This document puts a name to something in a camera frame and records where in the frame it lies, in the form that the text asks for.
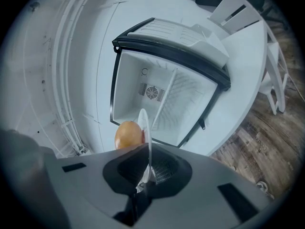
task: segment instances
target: white chair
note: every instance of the white chair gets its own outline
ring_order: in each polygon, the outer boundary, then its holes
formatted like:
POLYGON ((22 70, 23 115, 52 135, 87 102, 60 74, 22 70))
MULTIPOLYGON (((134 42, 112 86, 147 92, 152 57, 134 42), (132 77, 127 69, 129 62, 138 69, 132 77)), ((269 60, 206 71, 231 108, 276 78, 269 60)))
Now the white chair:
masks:
MULTIPOLYGON (((248 26, 256 21, 264 21, 258 11, 247 0, 222 0, 212 15, 208 18, 214 22, 229 34, 233 34, 236 31, 248 26), (234 16, 231 16, 241 6, 245 6, 243 10, 234 16)), ((267 33, 271 39, 268 43, 266 70, 259 92, 265 94, 269 100, 270 106, 274 114, 276 114, 277 108, 281 112, 285 111, 285 95, 284 89, 288 78, 288 68, 284 59, 283 52, 279 47, 279 44, 273 35, 270 27, 265 22, 267 27, 267 33), (283 81, 280 76, 278 65, 278 58, 280 58, 284 67, 285 75, 283 81), (277 102, 274 104, 271 90, 275 90, 277 102)))

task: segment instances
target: open refrigerator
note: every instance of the open refrigerator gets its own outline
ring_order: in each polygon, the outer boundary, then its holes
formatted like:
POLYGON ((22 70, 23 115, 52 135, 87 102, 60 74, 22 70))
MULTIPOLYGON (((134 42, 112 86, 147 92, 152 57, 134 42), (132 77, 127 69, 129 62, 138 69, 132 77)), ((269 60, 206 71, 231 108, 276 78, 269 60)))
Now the open refrigerator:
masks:
POLYGON ((117 53, 110 121, 136 121, 144 108, 154 141, 181 147, 230 88, 227 52, 206 28, 151 18, 113 42, 117 53))

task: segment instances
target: white wall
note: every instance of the white wall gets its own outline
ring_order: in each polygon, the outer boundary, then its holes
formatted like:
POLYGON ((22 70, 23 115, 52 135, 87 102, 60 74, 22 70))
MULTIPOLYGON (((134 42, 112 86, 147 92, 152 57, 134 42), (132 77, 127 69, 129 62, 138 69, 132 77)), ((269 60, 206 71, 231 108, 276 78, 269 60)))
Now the white wall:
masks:
MULTIPOLYGON (((75 27, 69 55, 69 94, 73 117, 80 136, 95 153, 107 151, 101 138, 101 133, 106 130, 103 123, 98 123, 97 71, 102 44, 112 43, 104 41, 104 36, 117 6, 112 3, 116 1, 119 0, 88 0, 75 27)), ((105 99, 103 104, 108 106, 109 112, 110 100, 105 99)))
POLYGON ((57 157, 75 155, 50 104, 46 64, 53 22, 63 2, 29 1, 12 25, 0 55, 1 127, 31 136, 41 146, 52 148, 57 157), (33 2, 39 3, 35 11, 30 8, 33 2))

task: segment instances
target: egg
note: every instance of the egg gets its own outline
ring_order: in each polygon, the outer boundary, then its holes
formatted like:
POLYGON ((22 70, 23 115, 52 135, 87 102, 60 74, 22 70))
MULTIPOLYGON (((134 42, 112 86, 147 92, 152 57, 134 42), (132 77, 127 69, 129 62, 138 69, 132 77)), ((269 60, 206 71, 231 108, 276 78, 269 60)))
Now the egg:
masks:
POLYGON ((125 121, 120 124, 115 133, 115 148, 139 146, 144 143, 141 128, 134 121, 125 121))

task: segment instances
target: wooden floor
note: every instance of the wooden floor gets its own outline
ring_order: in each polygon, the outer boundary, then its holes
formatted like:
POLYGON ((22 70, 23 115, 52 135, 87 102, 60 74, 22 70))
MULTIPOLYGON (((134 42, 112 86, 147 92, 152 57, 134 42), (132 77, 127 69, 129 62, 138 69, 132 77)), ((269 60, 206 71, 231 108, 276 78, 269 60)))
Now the wooden floor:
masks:
MULTIPOLYGON (((268 24, 280 43, 290 76, 305 97, 304 62, 293 32, 279 23, 268 24)), ((212 154, 251 182, 266 182, 275 198, 293 184, 305 145, 305 103, 290 79, 285 102, 285 112, 273 115, 266 96, 259 93, 236 132, 212 154)))

